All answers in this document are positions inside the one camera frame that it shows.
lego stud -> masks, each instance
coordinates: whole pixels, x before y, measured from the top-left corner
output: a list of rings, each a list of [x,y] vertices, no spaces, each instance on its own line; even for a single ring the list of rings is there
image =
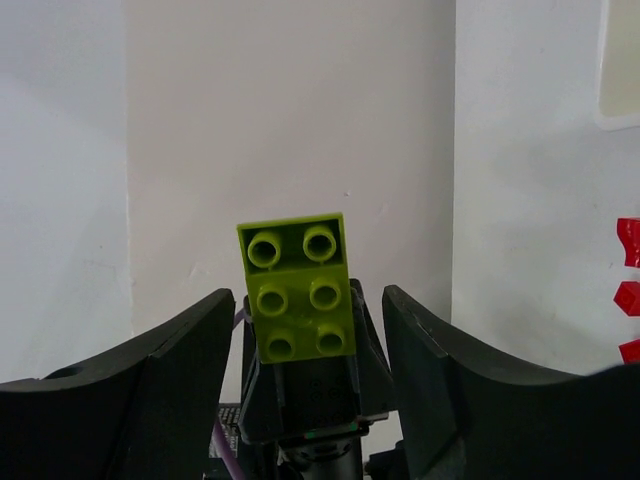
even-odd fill
[[[629,343],[624,343],[618,347],[622,361],[625,365],[630,363],[640,363],[640,338]]]
[[[309,299],[316,310],[328,312],[340,304],[340,286],[334,280],[320,277],[311,282]]]
[[[613,301],[630,317],[640,317],[640,282],[622,282]]]
[[[289,299],[287,291],[278,285],[269,283],[260,287],[258,292],[258,310],[266,317],[277,317],[287,311]]]
[[[624,264],[640,268],[640,218],[619,218],[617,230],[624,247]]]
[[[267,340],[267,356],[273,362],[286,362],[295,354],[295,340],[287,330],[276,330]]]
[[[280,235],[263,230],[253,237],[247,254],[249,261],[258,268],[271,268],[280,261]]]
[[[304,232],[302,248],[311,261],[324,263],[336,253],[336,239],[326,225],[315,225]]]
[[[325,356],[340,355],[346,344],[344,331],[333,324],[324,324],[318,327],[316,348]]]

white panel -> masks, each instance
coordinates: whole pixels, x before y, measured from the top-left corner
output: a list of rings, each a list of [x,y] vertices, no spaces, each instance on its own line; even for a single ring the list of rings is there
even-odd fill
[[[131,336],[119,3],[0,15],[0,381]]]
[[[332,211],[381,334],[391,283],[448,319],[454,15],[448,0],[127,2],[136,331],[218,287],[242,299],[237,223]]]
[[[600,2],[457,4],[453,322],[573,372],[640,334],[613,303],[640,135],[593,122]]]

red object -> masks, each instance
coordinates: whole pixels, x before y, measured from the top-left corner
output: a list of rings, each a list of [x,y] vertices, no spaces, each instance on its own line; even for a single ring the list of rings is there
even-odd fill
[[[630,317],[640,317],[640,282],[622,282],[613,301]]]
[[[619,218],[618,238],[626,253],[624,264],[640,268],[640,218]]]
[[[623,343],[618,348],[625,364],[640,362],[640,338],[633,342]]]

purple wire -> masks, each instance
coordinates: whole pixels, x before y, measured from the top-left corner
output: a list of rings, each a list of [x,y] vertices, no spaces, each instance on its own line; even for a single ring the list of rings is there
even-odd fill
[[[233,317],[233,328],[235,329],[243,320],[249,321],[249,317],[244,311],[244,308],[236,313],[235,317]],[[244,472],[242,471],[242,468],[238,463],[238,459],[234,455],[233,450],[231,450],[231,446],[227,441],[224,429],[222,428],[222,423],[220,423],[220,417],[216,418],[216,423],[213,425],[213,444],[216,446],[218,455],[222,458],[232,480],[244,480]]]

